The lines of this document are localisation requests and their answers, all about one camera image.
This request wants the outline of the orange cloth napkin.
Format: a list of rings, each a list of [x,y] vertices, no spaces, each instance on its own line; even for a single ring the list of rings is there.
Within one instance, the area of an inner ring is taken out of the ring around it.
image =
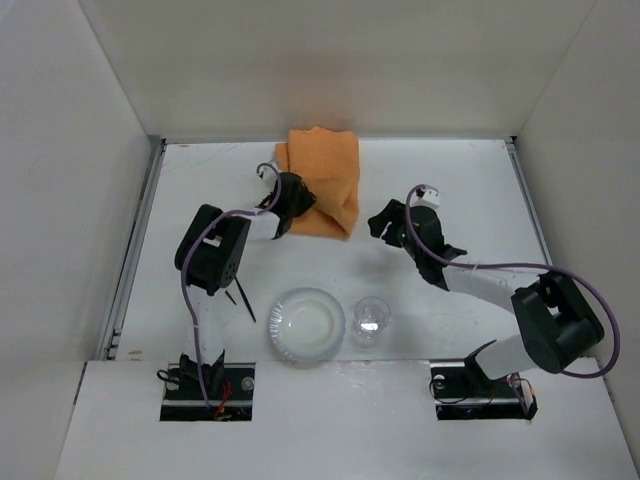
[[[275,147],[281,170],[299,175],[316,197],[315,204],[293,220],[291,232],[345,241],[359,216],[359,139],[350,131],[320,126],[291,130]]]

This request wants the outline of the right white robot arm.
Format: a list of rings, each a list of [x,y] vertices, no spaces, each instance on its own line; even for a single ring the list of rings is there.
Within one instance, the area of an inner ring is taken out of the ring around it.
[[[490,341],[464,358],[462,377],[469,386],[485,388],[533,368],[564,374],[605,336],[568,274],[474,266],[465,250],[445,242],[436,211],[426,204],[407,206],[392,199],[367,225],[372,237],[405,250],[428,284],[472,296],[515,317],[517,334]]]

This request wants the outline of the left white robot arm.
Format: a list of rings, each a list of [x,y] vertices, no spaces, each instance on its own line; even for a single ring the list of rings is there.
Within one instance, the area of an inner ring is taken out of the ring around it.
[[[316,195],[302,178],[262,163],[258,176],[270,186],[269,194],[250,209],[222,210],[203,204],[197,210],[175,257],[180,288],[190,315],[189,338],[193,349],[179,359],[180,382],[199,387],[209,401],[218,393],[224,378],[225,346],[222,322],[204,320],[193,296],[210,298],[237,280],[246,243],[276,240],[288,233],[293,220],[307,213]]]

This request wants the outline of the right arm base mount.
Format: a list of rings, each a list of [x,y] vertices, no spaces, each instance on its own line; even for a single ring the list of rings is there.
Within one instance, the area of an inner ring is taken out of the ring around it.
[[[531,421],[538,412],[535,391],[519,373],[491,380],[462,360],[431,362],[430,373],[440,421]]]

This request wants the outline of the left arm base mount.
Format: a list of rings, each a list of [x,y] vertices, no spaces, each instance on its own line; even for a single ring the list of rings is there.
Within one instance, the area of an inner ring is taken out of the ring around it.
[[[160,420],[164,422],[248,422],[252,420],[255,364],[224,366],[219,386],[202,396],[201,386],[180,373],[177,365],[160,369],[156,377],[164,383]]]

